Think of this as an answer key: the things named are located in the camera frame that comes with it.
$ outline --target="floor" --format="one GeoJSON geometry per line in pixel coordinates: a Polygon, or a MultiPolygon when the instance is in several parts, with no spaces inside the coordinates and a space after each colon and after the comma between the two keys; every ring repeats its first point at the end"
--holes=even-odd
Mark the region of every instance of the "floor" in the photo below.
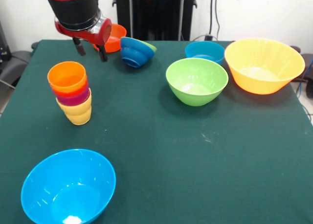
{"type": "MultiPolygon", "coordinates": [[[[298,85],[299,85],[298,82],[291,82],[291,86],[292,86],[294,91],[296,91],[298,85]]],[[[301,88],[302,91],[301,91],[301,95],[299,97],[299,101],[308,110],[308,112],[306,112],[306,110],[303,109],[308,114],[308,118],[311,117],[311,122],[313,124],[313,99],[307,98],[307,95],[305,93],[305,88],[306,88],[306,83],[302,83],[302,88],[301,88]]],[[[8,102],[10,100],[12,93],[13,93],[13,89],[0,83],[0,117],[1,117],[2,113],[4,112],[6,105],[8,104],[8,102]]]]}

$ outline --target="yellow cup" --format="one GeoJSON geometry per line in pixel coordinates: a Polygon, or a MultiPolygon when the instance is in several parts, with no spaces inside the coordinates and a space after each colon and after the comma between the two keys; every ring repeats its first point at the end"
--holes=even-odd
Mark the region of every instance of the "yellow cup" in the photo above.
{"type": "Polygon", "coordinates": [[[82,104],[76,106],[66,106],[61,104],[58,99],[56,101],[62,111],[64,111],[65,116],[72,122],[74,125],[84,125],[86,124],[91,117],[91,89],[89,98],[82,104]]]}

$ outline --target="orange cup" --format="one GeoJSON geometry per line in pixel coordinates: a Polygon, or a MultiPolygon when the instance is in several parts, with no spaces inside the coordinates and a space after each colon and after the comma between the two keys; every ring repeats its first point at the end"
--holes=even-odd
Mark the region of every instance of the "orange cup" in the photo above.
{"type": "Polygon", "coordinates": [[[54,92],[73,93],[86,86],[86,70],[80,63],[73,61],[62,62],[50,69],[48,82],[54,92]]]}

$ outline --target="plastic cup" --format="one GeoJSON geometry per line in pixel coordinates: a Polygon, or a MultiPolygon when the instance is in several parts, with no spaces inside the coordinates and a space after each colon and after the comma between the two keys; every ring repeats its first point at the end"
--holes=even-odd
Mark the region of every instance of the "plastic cup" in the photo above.
{"type": "Polygon", "coordinates": [[[66,106],[58,101],[56,101],[62,111],[65,113],[65,116],[72,122],[74,125],[84,125],[86,124],[91,117],[91,90],[88,99],[80,105],[76,106],[66,106]]]}
{"type": "Polygon", "coordinates": [[[71,98],[71,97],[75,97],[77,95],[80,95],[82,92],[85,91],[85,89],[89,89],[89,84],[88,84],[88,80],[86,80],[85,84],[79,88],[76,91],[70,92],[70,93],[63,93],[63,92],[59,92],[56,90],[52,90],[52,92],[56,95],[56,96],[60,96],[60,97],[64,97],[64,98],[71,98]]]}
{"type": "Polygon", "coordinates": [[[86,70],[80,63],[73,61],[62,62],[50,69],[48,81],[53,91],[75,92],[86,84],[86,70]]]}
{"type": "Polygon", "coordinates": [[[74,97],[57,96],[57,99],[59,100],[59,103],[63,105],[76,106],[85,102],[88,99],[89,95],[90,95],[89,87],[86,86],[85,90],[77,96],[74,97]]]}

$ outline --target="white wall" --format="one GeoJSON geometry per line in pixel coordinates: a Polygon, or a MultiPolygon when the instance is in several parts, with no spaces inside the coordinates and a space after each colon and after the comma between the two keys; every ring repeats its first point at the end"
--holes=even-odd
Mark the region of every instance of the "white wall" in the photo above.
{"type": "MultiPolygon", "coordinates": [[[[197,0],[191,39],[209,31],[210,0],[197,0]]],[[[313,52],[312,0],[218,0],[220,40],[265,37],[313,52]]],[[[112,0],[100,0],[106,17],[117,22],[112,0]]],[[[67,39],[54,28],[47,0],[0,0],[0,21],[13,51],[30,50],[41,39],[67,39]]],[[[212,33],[216,34],[216,22],[212,33]]]]}
{"type": "MultiPolygon", "coordinates": [[[[99,7],[105,17],[117,22],[112,0],[100,0],[99,7]]],[[[57,32],[47,0],[0,0],[0,21],[11,51],[31,50],[31,44],[41,39],[68,39],[57,32]]]]}
{"type": "MultiPolygon", "coordinates": [[[[191,39],[208,33],[210,27],[210,0],[197,2],[191,39]]],[[[217,6],[220,40],[263,37],[297,45],[302,52],[313,52],[312,0],[218,0],[217,6]]],[[[213,24],[215,36],[215,16],[213,24]]]]}

